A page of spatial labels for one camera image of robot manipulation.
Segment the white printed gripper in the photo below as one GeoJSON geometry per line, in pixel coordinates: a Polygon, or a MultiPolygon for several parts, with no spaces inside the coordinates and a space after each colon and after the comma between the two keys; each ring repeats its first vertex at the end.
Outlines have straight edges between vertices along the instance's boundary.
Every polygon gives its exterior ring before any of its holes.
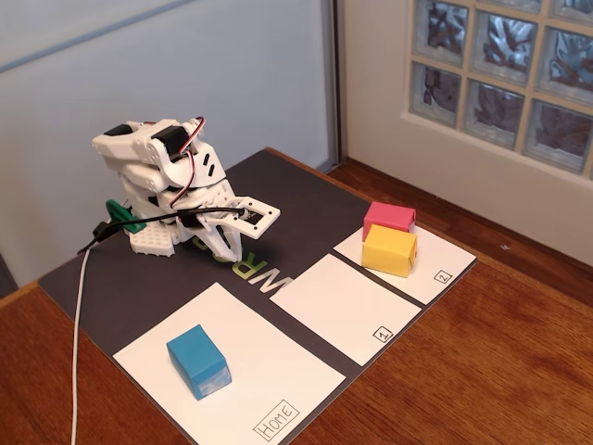
{"type": "MultiPolygon", "coordinates": [[[[171,206],[170,201],[179,191],[179,187],[169,186],[164,191],[157,193],[158,205],[165,213],[195,208],[237,206],[236,203],[232,203],[235,194],[226,179],[218,181],[214,185],[190,188],[183,197],[171,206]]],[[[204,215],[192,215],[191,217],[182,217],[180,222],[177,222],[175,218],[169,218],[163,222],[158,222],[158,224],[169,230],[177,228],[178,223],[192,230],[207,227],[200,232],[199,238],[209,247],[215,257],[221,260],[241,260],[243,258],[241,234],[228,221],[222,221],[226,217],[233,219],[236,217],[236,213],[219,211],[204,215]]]]}

